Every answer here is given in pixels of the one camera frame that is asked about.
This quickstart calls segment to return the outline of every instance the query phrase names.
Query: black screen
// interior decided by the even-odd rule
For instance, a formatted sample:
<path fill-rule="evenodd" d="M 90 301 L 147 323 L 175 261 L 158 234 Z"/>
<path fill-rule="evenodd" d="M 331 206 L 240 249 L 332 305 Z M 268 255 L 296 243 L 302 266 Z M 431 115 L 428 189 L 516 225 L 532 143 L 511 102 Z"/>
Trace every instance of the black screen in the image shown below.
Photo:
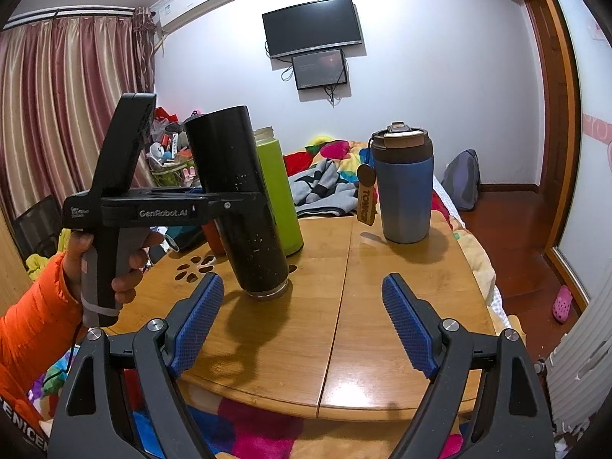
<path fill-rule="evenodd" d="M 262 15 L 270 57 L 361 43 L 353 0 L 321 0 Z"/>
<path fill-rule="evenodd" d="M 293 57 L 298 90 L 347 83 L 342 50 L 323 50 Z"/>

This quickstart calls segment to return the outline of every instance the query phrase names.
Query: black tumbler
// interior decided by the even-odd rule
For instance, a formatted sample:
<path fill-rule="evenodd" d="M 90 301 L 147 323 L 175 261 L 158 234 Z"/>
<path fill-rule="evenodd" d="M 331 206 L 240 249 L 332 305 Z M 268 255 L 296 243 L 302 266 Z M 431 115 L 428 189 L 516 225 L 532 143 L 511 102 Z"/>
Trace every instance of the black tumbler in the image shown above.
<path fill-rule="evenodd" d="M 267 196 L 245 106 L 188 119 L 189 138 L 205 193 L 258 192 Z M 238 283 L 250 296 L 283 293 L 289 266 L 267 203 L 250 213 L 227 213 L 215 220 Z"/>

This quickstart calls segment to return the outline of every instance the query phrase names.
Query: striped curtain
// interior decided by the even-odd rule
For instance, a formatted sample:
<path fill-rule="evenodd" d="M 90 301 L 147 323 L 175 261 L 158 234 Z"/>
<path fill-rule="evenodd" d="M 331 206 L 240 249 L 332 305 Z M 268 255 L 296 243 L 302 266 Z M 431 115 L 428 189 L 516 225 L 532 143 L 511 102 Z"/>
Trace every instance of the striped curtain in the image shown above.
<path fill-rule="evenodd" d="M 134 9 L 132 27 L 136 85 L 141 93 L 152 93 L 155 84 L 153 46 L 157 28 L 153 22 L 151 10 L 146 7 Z"/>
<path fill-rule="evenodd" d="M 13 220 L 90 187 L 121 94 L 137 91 L 132 18 L 66 17 L 0 33 L 0 198 Z M 153 186 L 141 156 L 135 185 Z"/>

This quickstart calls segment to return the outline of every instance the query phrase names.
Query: round wooden table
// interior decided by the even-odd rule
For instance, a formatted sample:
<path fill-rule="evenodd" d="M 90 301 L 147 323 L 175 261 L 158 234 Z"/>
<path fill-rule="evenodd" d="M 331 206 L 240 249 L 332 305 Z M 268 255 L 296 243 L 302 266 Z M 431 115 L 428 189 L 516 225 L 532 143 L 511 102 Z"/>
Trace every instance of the round wooden table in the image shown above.
<path fill-rule="evenodd" d="M 443 216 L 414 245 L 385 240 L 354 217 L 301 220 L 304 248 L 289 257 L 290 290 L 267 302 L 241 290 L 229 262 L 207 244 L 170 252 L 152 267 L 111 331 L 139 330 L 165 317 L 206 272 L 219 274 L 225 299 L 200 355 L 179 386 L 206 389 L 258 408 L 306 418 L 409 419 L 428 380 L 406 355 L 381 298 L 382 279 L 402 274 L 440 317 L 494 334 L 485 301 Z M 470 411 L 479 382 L 472 371 L 460 411 Z"/>

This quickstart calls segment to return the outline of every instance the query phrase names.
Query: green water bottle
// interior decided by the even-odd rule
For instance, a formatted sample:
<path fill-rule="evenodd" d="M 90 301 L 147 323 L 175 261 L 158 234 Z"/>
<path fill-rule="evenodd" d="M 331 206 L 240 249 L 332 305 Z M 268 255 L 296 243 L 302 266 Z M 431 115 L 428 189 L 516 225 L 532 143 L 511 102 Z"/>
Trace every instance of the green water bottle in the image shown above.
<path fill-rule="evenodd" d="M 293 205 L 283 152 L 271 127 L 255 130 L 253 134 L 255 134 L 257 155 L 264 174 L 265 188 L 276 221 L 278 237 L 285 255 L 289 256 L 304 246 L 304 239 Z"/>

